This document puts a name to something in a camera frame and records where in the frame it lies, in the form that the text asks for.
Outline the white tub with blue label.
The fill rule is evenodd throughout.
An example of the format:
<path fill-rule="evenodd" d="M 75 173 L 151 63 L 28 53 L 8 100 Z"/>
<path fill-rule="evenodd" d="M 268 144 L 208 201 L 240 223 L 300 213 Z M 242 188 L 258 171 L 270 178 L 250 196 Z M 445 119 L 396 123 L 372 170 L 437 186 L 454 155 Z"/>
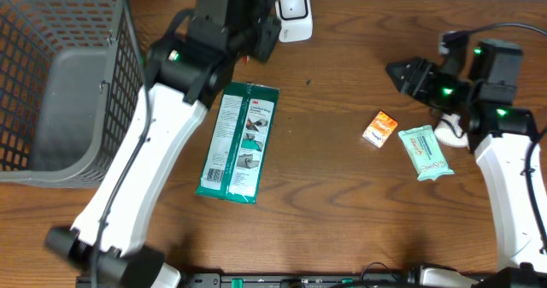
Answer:
<path fill-rule="evenodd" d="M 437 140 L 449 147 L 467 148 L 468 136 L 459 125 L 460 116 L 442 114 L 433 131 Z"/>

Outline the orange small box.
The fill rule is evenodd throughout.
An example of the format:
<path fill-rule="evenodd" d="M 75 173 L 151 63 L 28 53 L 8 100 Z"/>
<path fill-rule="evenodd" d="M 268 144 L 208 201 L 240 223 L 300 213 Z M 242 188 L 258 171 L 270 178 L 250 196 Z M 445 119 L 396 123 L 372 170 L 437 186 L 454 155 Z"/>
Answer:
<path fill-rule="evenodd" d="M 362 137 L 377 148 L 394 133 L 398 123 L 384 111 L 380 111 L 364 130 Z"/>

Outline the mint green wipes packet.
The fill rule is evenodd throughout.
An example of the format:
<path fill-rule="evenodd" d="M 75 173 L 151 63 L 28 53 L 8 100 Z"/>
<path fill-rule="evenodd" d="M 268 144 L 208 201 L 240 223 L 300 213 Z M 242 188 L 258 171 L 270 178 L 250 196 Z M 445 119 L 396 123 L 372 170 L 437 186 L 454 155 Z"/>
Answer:
<path fill-rule="evenodd" d="M 403 142 L 419 181 L 436 180 L 440 176 L 454 174 L 440 149 L 431 125 L 402 130 L 398 137 Z"/>

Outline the white green glove package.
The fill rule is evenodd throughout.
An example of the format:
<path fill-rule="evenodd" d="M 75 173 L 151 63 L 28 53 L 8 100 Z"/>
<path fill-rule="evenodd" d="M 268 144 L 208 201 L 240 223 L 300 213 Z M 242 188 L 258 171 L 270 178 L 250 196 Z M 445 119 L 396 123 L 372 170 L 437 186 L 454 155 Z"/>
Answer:
<path fill-rule="evenodd" d="M 233 82 L 223 92 L 196 194 L 256 202 L 279 90 Z"/>

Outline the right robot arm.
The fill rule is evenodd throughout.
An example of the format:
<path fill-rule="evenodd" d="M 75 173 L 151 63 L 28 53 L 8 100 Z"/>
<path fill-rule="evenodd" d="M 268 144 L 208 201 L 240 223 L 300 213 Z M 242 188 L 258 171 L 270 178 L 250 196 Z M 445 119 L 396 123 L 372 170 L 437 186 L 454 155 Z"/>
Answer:
<path fill-rule="evenodd" d="M 498 270 L 470 279 L 444 267 L 420 267 L 422 287 L 544 287 L 546 190 L 532 112 L 513 105 L 523 52 L 518 44 L 483 39 L 468 79 L 459 75 L 467 48 L 449 49 L 438 65 L 420 57 L 385 70 L 397 90 L 443 113 L 458 115 L 482 173 L 497 238 Z"/>

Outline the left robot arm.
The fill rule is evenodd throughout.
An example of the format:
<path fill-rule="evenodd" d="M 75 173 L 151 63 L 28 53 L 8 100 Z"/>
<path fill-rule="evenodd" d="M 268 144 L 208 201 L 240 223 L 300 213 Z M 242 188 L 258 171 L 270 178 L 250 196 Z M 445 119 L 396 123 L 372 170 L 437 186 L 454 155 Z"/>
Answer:
<path fill-rule="evenodd" d="M 148 52 L 137 107 L 84 210 L 46 246 L 78 268 L 79 287 L 177 287 L 182 273 L 145 240 L 173 166 L 244 56 L 266 61 L 281 29 L 270 9 L 183 9 Z"/>

